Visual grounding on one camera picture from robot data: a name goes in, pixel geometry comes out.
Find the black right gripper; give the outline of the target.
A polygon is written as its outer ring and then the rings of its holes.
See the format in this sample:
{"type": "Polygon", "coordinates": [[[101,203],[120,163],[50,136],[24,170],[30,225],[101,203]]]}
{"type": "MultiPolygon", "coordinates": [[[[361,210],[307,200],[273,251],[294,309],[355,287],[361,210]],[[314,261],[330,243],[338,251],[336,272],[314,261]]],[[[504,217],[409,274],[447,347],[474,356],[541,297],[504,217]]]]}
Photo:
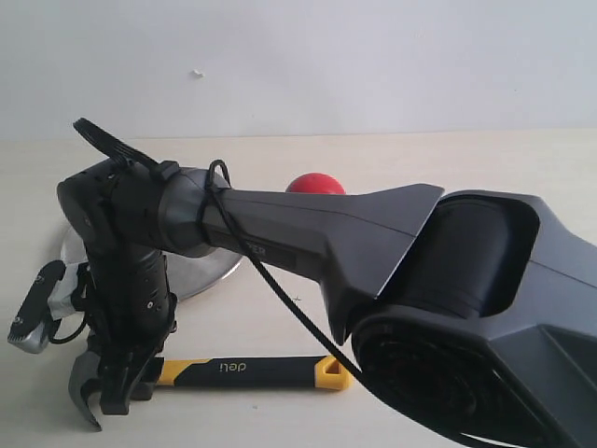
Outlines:
{"type": "Polygon", "coordinates": [[[105,415],[127,415],[131,400],[152,399],[164,367],[176,306],[166,257],[143,245],[85,249],[103,312],[100,408],[105,415]]]}

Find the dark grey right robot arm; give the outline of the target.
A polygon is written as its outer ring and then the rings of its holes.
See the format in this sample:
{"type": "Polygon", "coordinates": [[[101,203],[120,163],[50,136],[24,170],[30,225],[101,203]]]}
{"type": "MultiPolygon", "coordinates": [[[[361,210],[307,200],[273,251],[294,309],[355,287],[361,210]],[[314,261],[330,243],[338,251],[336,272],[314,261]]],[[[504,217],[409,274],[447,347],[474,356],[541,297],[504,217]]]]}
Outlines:
{"type": "Polygon", "coordinates": [[[174,326],[165,256],[213,247],[313,280],[347,369],[468,447],[596,443],[596,248],[539,198],[415,184],[363,195],[234,189],[208,169],[102,161],[58,185],[82,238],[106,414],[174,326]]]}

